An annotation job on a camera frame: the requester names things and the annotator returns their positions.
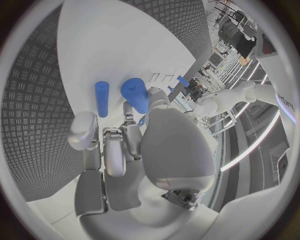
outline white robot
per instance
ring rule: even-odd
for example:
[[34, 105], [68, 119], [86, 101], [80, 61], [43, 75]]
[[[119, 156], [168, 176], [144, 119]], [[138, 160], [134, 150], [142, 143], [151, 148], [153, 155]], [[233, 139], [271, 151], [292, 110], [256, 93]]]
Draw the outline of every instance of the white robot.
[[[80, 112], [70, 126], [68, 141], [83, 150], [85, 167], [77, 184], [75, 211], [93, 239], [139, 239], [142, 233], [144, 239], [177, 239], [172, 235], [182, 222], [207, 218], [203, 211], [210, 211], [199, 204], [216, 174], [206, 137], [190, 118], [170, 106], [163, 90], [152, 87], [148, 96], [144, 135], [127, 102], [123, 124], [103, 129], [103, 173], [97, 117]], [[271, 85], [245, 81], [202, 97], [195, 112], [213, 117], [236, 103], [256, 99], [276, 105]]]

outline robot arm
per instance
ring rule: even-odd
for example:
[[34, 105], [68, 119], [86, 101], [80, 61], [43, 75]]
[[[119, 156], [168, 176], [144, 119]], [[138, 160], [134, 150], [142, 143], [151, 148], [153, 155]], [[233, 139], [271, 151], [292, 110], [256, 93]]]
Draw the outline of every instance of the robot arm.
[[223, 89], [201, 97], [194, 106], [194, 112], [201, 118], [211, 118], [232, 109], [239, 102], [253, 103], [256, 100], [277, 105], [271, 85], [243, 81], [233, 89]]

